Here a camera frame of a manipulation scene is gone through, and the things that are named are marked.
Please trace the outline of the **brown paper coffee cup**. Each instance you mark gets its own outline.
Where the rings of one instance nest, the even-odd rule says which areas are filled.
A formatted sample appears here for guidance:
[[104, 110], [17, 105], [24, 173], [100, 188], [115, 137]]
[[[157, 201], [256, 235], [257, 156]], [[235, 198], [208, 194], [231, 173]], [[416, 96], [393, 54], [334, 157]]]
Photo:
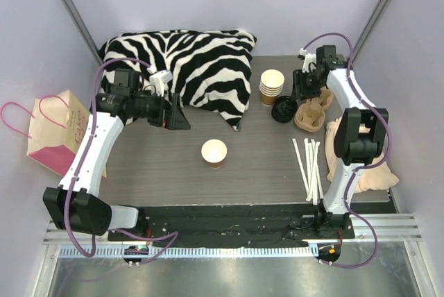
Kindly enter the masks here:
[[200, 153], [206, 163], [214, 169], [222, 166], [228, 154], [228, 148], [219, 139], [207, 140], [201, 147]]

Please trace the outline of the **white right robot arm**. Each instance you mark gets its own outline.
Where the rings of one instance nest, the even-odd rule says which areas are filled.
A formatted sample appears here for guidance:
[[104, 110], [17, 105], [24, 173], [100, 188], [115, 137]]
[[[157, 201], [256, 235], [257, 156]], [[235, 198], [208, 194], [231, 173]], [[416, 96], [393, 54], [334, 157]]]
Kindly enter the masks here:
[[298, 57], [303, 66], [293, 72], [292, 96], [313, 99], [326, 87], [343, 112], [334, 138], [338, 165], [313, 221], [314, 232], [328, 238], [347, 228], [350, 202], [359, 179], [384, 148], [389, 114], [368, 101], [350, 63], [339, 59], [334, 45], [318, 47], [315, 53], [301, 49]]

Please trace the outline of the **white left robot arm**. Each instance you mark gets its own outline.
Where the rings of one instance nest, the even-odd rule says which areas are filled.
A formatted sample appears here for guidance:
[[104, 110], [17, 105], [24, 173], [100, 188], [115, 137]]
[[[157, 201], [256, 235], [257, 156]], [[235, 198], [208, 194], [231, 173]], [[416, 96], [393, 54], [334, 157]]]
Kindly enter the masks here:
[[68, 172], [56, 188], [45, 189], [42, 200], [56, 228], [68, 223], [74, 232], [101, 236], [123, 229], [134, 241], [143, 239], [148, 224], [139, 210], [126, 205], [108, 205], [99, 199], [102, 173], [110, 152], [129, 119], [146, 119], [155, 127], [189, 130], [190, 123], [180, 107], [180, 97], [167, 97], [173, 78], [162, 70], [151, 76], [147, 88], [141, 74], [117, 69], [114, 82], [95, 96], [96, 112], [89, 117], [87, 132]]

